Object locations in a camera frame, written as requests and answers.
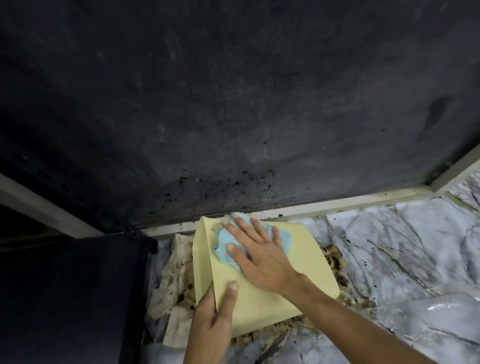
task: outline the marble floor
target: marble floor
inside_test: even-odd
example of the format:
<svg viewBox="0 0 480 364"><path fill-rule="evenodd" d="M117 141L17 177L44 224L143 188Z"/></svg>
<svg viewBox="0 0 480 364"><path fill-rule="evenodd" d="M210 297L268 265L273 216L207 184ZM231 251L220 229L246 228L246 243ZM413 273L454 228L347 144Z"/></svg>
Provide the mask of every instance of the marble floor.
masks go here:
<svg viewBox="0 0 480 364"><path fill-rule="evenodd" d="M480 363L480 174L450 196L294 222L341 250L351 295L371 301L353 309L439 363ZM152 286L166 263L155 261ZM143 362L181 363L183 350L155 330ZM299 328L265 350L269 339L231 347L226 363L348 363L319 331Z"/></svg>

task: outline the fingernail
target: fingernail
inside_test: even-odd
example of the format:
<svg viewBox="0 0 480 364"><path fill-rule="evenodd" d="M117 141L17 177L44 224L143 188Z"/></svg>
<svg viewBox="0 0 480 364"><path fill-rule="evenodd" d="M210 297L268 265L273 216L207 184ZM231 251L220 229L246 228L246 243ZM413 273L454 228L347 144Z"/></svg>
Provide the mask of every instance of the fingernail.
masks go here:
<svg viewBox="0 0 480 364"><path fill-rule="evenodd" d="M236 280L233 280L228 284L228 288L230 288L232 291L237 291L239 288L239 284Z"/></svg>

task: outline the light blue rag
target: light blue rag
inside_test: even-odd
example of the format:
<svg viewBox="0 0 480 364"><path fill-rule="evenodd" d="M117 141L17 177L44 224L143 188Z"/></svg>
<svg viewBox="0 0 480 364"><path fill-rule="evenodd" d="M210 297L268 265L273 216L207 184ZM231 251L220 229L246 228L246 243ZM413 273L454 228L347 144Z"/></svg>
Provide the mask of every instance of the light blue rag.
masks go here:
<svg viewBox="0 0 480 364"><path fill-rule="evenodd" d="M250 216L248 216L247 214L237 212L235 213L235 215L246 221L247 224L249 224L250 226L253 226L250 220ZM229 222L238 227L238 225L233 219L231 219ZM270 236L270 238L273 238L272 225L262 223L262 226L267 230L268 236ZM278 230L280 231L280 236L282 238L283 250L285 250L285 253L288 255L290 253L290 247L292 245L292 234L285 229ZM233 258L227 252L228 243L233 243L236 246L239 246L245 252L245 254L247 254L247 249L245 249L245 247L240 244L237 239L235 239L233 235L230 234L230 232L225 228L222 228L222 230L220 230L220 232L218 233L218 245L213 249L213 251L220 260L220 262L222 262L223 264L228 264L229 266L234 267L237 271L241 272L241 269L237 262L233 260Z"/></svg>

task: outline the dark gray surface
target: dark gray surface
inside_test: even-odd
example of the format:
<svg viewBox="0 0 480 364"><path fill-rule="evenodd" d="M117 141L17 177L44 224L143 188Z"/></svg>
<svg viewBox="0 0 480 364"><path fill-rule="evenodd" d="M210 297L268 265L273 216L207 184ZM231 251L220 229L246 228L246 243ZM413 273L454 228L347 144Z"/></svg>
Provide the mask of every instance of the dark gray surface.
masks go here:
<svg viewBox="0 0 480 364"><path fill-rule="evenodd" d="M0 12L0 126L133 222L421 185L479 141L478 1Z"/></svg>
<svg viewBox="0 0 480 364"><path fill-rule="evenodd" d="M0 253L0 363L137 363L147 254L125 234Z"/></svg>

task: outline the perforated black metal strip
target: perforated black metal strip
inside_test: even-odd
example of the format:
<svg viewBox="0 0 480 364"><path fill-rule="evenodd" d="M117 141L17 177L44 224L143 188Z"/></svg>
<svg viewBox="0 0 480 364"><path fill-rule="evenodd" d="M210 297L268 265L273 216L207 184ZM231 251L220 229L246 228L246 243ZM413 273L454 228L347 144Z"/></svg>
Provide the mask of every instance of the perforated black metal strip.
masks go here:
<svg viewBox="0 0 480 364"><path fill-rule="evenodd" d="M87 214L89 217L86 220L87 223L93 222L93 224L96 225L95 227L103 232L106 231L102 226L104 227L105 223L107 223L116 231L121 231L143 243L152 244L153 250L156 248L156 241L154 239L145 235L126 219L116 214L112 209L101 206L98 201L95 201L87 192L91 188L82 188L78 182L74 182L68 176L56 172L47 163L37 158L32 152L1 133L0 157L26 173L33 181L51 189L56 196L60 196L62 199L68 201L68 203L62 204L62 208L74 215L75 211L72 210L81 211L81 215L83 216ZM72 208L65 208L65 205L72 206Z"/></svg>

